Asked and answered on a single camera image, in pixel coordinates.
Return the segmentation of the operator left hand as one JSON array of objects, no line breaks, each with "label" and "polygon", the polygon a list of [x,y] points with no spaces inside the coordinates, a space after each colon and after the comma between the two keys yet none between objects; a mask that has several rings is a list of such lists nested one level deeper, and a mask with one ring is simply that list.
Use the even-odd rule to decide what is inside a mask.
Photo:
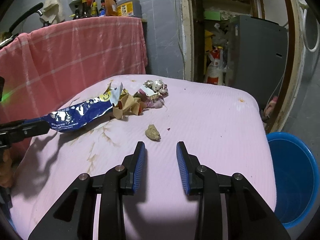
[{"label": "operator left hand", "polygon": [[1,167],[0,167],[0,184],[3,188],[10,188],[13,185],[13,171],[12,171],[12,158],[10,151],[5,149],[1,152]]}]

